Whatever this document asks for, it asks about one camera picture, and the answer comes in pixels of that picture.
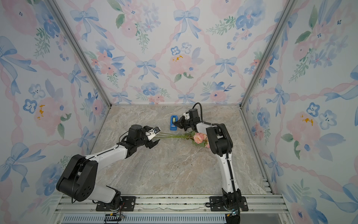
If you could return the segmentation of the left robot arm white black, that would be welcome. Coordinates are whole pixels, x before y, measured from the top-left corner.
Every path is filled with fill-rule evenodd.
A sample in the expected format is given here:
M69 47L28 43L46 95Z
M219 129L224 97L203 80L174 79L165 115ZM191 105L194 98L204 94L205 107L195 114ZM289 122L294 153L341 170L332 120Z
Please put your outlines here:
M123 139L111 148L92 155L73 156L59 178L56 189L79 202L92 200L119 206L120 191L96 184L98 172L115 162L129 158L139 147L153 148L159 143L158 140L153 141L159 133L159 127L132 125Z

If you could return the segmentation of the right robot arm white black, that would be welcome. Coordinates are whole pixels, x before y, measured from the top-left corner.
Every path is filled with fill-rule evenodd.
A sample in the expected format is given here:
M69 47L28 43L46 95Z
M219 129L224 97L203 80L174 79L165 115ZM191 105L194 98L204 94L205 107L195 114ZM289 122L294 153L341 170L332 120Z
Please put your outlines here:
M241 190L236 183L232 164L233 141L224 124L203 121L196 108L190 109L180 118L171 118L171 125L195 133L205 134L209 148L218 160L222 177L223 206L228 211L240 211L244 205Z

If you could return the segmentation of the artificial pink cream flower bouquet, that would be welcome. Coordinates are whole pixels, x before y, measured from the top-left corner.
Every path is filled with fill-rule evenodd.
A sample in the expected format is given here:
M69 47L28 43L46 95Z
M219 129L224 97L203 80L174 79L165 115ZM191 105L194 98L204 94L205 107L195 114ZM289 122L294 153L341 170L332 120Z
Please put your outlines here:
M197 133L195 131L186 132L184 134L171 134L171 133L159 133L155 136L156 139L185 139L190 140L194 145L199 147L210 148L208 136L203 133Z

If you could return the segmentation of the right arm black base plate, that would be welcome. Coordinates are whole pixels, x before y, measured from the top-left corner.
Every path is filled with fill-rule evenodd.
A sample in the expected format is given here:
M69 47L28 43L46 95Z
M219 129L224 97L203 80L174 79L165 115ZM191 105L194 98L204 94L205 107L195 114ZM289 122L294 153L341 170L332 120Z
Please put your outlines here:
M249 211L248 203L244 196L241 196L238 201L230 201L225 196L211 196L205 206L210 208L211 211Z

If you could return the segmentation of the blue tape dispenser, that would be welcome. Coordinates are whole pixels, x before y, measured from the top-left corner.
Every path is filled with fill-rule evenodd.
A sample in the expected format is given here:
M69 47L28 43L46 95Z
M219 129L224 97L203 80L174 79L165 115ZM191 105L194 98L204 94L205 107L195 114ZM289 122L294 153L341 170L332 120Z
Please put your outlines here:
M170 130L171 131L177 131L177 126L175 126L175 122L178 120L178 116L177 115L172 115L171 116L171 120L170 120Z

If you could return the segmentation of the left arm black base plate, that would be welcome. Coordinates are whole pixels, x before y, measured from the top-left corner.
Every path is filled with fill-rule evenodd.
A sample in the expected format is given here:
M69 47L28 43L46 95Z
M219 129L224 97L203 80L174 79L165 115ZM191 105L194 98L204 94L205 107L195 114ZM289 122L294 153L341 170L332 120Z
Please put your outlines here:
M119 211L134 211L135 196L120 196L113 199L110 203L98 202L96 211L105 212L119 212Z

